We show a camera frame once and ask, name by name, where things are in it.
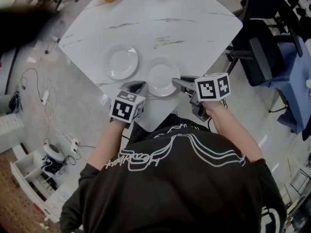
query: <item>blue cloth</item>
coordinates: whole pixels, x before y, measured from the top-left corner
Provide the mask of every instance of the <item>blue cloth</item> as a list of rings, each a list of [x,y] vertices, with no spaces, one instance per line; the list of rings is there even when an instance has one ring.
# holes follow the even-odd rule
[[[310,89],[306,80],[311,79],[311,57],[301,37],[299,43],[303,55],[300,58],[294,43],[279,43],[285,69],[263,85],[281,90],[290,110],[278,118],[278,122],[290,127],[295,133],[303,131],[311,115]]]

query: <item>ceramic plate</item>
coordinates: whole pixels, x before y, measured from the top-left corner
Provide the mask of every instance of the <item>ceramic plate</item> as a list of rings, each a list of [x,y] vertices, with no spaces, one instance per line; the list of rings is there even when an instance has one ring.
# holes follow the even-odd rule
[[[108,77],[123,80],[131,76],[138,66],[137,52],[131,45],[111,47],[104,57],[104,69]]]
[[[180,73],[173,60],[167,57],[153,58],[147,62],[144,71],[148,91],[152,95],[165,97],[176,90],[176,87],[172,84],[172,78],[179,79]]]

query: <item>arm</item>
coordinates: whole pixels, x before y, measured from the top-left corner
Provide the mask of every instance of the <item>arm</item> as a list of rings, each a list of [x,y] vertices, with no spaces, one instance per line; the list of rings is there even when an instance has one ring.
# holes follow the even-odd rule
[[[87,163],[101,170],[120,150],[122,132],[126,123],[113,120],[104,132],[98,146],[90,155]]]
[[[262,159],[261,150],[249,132],[220,102],[204,102],[218,134],[229,139],[250,162]]]

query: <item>person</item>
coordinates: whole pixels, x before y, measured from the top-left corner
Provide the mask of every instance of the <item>person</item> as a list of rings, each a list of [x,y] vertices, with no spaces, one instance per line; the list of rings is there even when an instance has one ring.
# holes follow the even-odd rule
[[[170,114],[152,133],[114,120],[65,202],[70,233],[282,232],[286,208],[260,148],[220,102],[204,102],[218,132]]]

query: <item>gray floor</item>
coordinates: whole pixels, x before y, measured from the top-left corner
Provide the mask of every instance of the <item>gray floor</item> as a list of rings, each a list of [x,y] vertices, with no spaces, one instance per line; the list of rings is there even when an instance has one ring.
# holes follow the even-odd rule
[[[9,91],[14,92],[15,85],[24,70],[30,67],[36,68],[39,74],[40,92],[43,94],[48,87],[51,87],[48,101],[54,111],[51,115],[50,107],[47,106],[45,109],[39,101],[35,87],[36,76],[30,70],[25,75],[28,79],[27,89],[21,91],[23,111],[20,113],[27,128],[25,145],[30,151],[41,148],[44,138],[47,137],[65,154],[70,154],[70,146],[62,137],[63,135],[77,138],[82,145],[95,146],[103,130],[109,124],[108,110],[103,105],[104,94],[50,39],[50,34],[61,37],[90,1],[79,0],[75,3],[72,0],[66,0],[67,6],[62,15],[51,23],[38,41],[23,47],[19,52]],[[217,1],[231,11],[241,7],[240,0]],[[48,55],[44,54],[46,48],[50,50]],[[228,61],[223,53],[208,73],[224,72],[227,68]],[[281,112],[268,113],[276,97],[276,91],[265,87],[251,87],[240,62],[230,75],[230,84],[232,94],[227,98],[228,107],[258,143],[266,136],[261,149],[271,170],[278,165],[273,175],[281,192],[284,193],[284,184],[288,184],[291,179],[288,158],[292,175],[294,175],[296,170],[306,162],[310,141],[302,142],[301,135],[292,134],[288,128],[279,124],[276,119]],[[282,107],[279,100],[276,107]],[[193,119],[199,123],[190,112],[187,100],[177,109],[181,117]],[[89,156],[92,151],[89,148],[81,148],[81,150],[85,156]],[[84,165],[85,158],[78,161],[77,165],[69,166],[65,175],[60,179],[77,179]],[[297,195],[291,188],[289,190],[295,199]]]

